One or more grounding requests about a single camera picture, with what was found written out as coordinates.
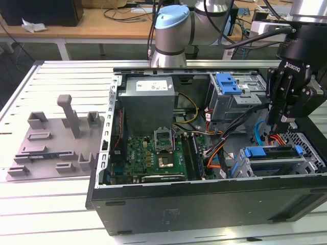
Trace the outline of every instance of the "gray peg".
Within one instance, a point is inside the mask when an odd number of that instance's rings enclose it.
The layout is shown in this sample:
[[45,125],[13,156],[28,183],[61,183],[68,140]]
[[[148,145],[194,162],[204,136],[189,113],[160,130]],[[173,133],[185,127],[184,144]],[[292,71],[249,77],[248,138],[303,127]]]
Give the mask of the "gray peg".
[[58,106],[62,107],[66,115],[68,124],[73,132],[73,135],[75,139],[77,139],[80,137],[81,131],[78,126],[79,125],[78,117],[72,109],[71,102],[72,102],[72,97],[70,96],[70,94],[61,94],[57,99],[57,104]]

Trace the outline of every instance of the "floor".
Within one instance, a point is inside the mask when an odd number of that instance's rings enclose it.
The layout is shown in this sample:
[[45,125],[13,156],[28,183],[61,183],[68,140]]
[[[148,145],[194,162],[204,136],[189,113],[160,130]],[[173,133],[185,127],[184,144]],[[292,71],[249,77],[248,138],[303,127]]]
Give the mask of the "floor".
[[[61,60],[55,44],[50,43],[25,43],[25,50],[35,60]],[[3,52],[0,55],[0,109],[6,104],[16,87],[23,80],[33,61],[21,51],[20,46],[14,48],[14,54]],[[74,60],[144,60],[146,59],[146,45],[138,44],[105,44],[106,56],[100,56],[97,44],[69,44],[68,49]],[[267,47],[253,50],[244,58],[248,60],[276,59],[277,48]],[[217,46],[199,46],[197,59],[218,60],[222,59],[223,50]],[[242,59],[243,54],[235,54],[233,59]]]

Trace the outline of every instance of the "yellow cable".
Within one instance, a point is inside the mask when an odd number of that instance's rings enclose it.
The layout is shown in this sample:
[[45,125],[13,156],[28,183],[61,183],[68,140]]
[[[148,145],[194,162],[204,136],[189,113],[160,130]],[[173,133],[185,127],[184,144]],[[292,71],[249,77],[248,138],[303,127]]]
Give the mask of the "yellow cable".
[[199,114],[199,108],[197,107],[197,105],[194,103],[194,101],[193,100],[191,100],[191,98],[190,97],[188,97],[186,94],[184,94],[184,93],[178,93],[178,94],[182,94],[183,96],[185,96],[193,105],[194,105],[194,107],[195,107],[195,109],[196,109],[196,113],[195,113],[195,115],[194,115],[194,117],[192,118],[192,119],[190,119],[190,120],[187,120],[187,121],[176,121],[176,122],[174,122],[174,124],[188,124],[188,123],[191,123],[191,122],[193,122],[193,121],[195,121],[195,119],[198,117],[198,114]]

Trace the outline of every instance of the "wooden table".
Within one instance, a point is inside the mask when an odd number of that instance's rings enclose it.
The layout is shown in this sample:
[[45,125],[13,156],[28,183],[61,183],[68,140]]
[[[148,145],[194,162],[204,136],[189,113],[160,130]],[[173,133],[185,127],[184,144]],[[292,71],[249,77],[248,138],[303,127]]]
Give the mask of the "wooden table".
[[[286,4],[279,0],[271,0],[270,2],[278,5]],[[255,3],[241,1],[235,1],[235,4],[239,8],[249,8],[251,14],[257,7]],[[259,0],[258,5],[261,4],[264,5],[263,1]],[[112,16],[113,11],[109,11],[108,15]],[[136,15],[140,15],[140,13],[117,13],[115,18],[128,18]],[[62,60],[70,60],[71,56],[66,48],[67,43],[100,43],[101,54],[104,54],[103,43],[147,43],[151,20],[146,16],[143,16],[142,19],[145,21],[136,23],[117,22],[105,18],[101,9],[84,9],[83,18],[77,27],[48,26],[48,30],[35,33],[30,33],[20,26],[8,26],[3,19],[0,21],[17,42],[55,43],[58,45]],[[244,16],[243,19],[251,22],[252,16]],[[234,41],[240,41],[241,37],[240,28],[235,27],[230,38]],[[12,39],[3,29],[0,29],[0,42],[12,42]]]

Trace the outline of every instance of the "label sticker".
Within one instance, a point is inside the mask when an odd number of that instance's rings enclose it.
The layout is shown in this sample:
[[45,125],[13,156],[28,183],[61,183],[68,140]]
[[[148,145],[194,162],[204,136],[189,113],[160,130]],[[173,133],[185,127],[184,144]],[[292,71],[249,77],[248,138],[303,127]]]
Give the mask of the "label sticker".
[[43,159],[43,156],[30,156],[30,159]]
[[167,81],[137,81],[136,82],[137,91],[167,91]]
[[206,121],[211,121],[211,115],[209,113],[205,114],[205,120]]
[[219,172],[220,176],[223,177],[223,179],[226,179],[226,173],[221,169]]
[[225,157],[226,160],[234,159],[233,153],[228,153],[228,157]]
[[247,86],[246,84],[239,84],[238,87],[240,89],[248,89],[249,88],[249,86]]

